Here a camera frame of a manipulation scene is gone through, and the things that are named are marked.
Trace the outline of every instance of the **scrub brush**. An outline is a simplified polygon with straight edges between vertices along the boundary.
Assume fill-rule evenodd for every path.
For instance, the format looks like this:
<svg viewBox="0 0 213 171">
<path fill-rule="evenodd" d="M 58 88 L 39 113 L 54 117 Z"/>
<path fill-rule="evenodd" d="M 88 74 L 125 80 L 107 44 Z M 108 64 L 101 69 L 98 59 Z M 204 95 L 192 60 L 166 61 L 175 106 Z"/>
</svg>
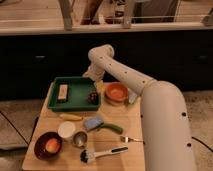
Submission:
<svg viewBox="0 0 213 171">
<path fill-rule="evenodd" d="M 125 152 L 127 150 L 128 150 L 128 147 L 117 147 L 107 151 L 100 151 L 100 152 L 95 152 L 94 150 L 84 150 L 83 152 L 81 152 L 80 157 L 82 162 L 90 163 L 94 161 L 97 157 L 118 154 L 118 153 Z"/>
</svg>

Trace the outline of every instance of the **orange bowl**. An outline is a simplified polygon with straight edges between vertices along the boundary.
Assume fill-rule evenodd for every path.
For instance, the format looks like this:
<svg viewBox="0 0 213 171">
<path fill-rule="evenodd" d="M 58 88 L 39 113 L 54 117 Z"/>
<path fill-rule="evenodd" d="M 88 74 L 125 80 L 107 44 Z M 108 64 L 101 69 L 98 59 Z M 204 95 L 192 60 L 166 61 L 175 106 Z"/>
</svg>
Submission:
<svg viewBox="0 0 213 171">
<path fill-rule="evenodd" d="M 128 89 L 122 83 L 110 83 L 105 89 L 105 95 L 112 101 L 124 102 L 128 97 Z"/>
</svg>

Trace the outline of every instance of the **metal cup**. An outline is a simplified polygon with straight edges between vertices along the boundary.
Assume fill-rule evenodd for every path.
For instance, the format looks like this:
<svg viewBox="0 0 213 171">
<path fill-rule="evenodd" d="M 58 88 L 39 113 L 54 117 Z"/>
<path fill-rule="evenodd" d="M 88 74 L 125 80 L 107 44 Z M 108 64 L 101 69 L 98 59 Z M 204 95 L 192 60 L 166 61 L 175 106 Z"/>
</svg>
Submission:
<svg viewBox="0 0 213 171">
<path fill-rule="evenodd" d="M 85 148 L 87 143 L 87 134 L 83 131 L 76 132 L 73 135 L 73 145 L 78 148 Z"/>
</svg>

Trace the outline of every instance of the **green tray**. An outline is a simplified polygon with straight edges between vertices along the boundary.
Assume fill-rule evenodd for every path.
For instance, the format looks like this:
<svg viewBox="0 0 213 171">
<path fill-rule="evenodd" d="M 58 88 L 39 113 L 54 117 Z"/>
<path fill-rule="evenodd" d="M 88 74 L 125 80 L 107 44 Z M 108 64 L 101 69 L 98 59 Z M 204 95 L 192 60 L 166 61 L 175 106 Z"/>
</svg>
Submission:
<svg viewBox="0 0 213 171">
<path fill-rule="evenodd" d="M 58 102 L 60 84 L 68 84 L 68 100 Z M 84 77 L 56 77 L 52 86 L 47 107 L 53 111 L 96 111 L 100 106 L 100 94 L 98 104 L 87 101 L 91 91 L 96 90 L 94 82 Z"/>
</svg>

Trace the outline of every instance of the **white container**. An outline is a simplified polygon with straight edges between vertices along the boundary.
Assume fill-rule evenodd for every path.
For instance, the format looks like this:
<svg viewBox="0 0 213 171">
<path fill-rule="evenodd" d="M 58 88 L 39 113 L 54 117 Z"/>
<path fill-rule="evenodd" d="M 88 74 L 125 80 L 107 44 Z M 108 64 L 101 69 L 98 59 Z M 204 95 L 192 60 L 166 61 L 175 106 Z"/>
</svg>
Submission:
<svg viewBox="0 0 213 171">
<path fill-rule="evenodd" d="M 58 127 L 58 135 L 65 141 L 71 141 L 75 129 L 75 124 L 73 122 L 62 122 Z"/>
</svg>

